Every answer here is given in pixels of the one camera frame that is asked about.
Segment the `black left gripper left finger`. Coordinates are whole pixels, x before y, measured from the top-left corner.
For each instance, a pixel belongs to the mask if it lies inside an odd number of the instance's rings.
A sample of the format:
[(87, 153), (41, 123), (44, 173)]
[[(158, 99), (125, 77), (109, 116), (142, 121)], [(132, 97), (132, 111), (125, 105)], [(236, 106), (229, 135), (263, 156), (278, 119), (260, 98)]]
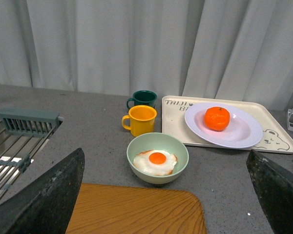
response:
[(81, 148), (0, 204), (0, 234), (63, 234), (84, 175)]

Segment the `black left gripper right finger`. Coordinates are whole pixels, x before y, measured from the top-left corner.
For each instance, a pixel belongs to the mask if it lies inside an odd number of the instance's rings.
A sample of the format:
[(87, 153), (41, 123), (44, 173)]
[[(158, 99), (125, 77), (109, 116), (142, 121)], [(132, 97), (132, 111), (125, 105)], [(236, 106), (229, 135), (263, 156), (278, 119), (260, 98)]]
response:
[(261, 208), (275, 234), (293, 234), (293, 173), (255, 150), (246, 166)]

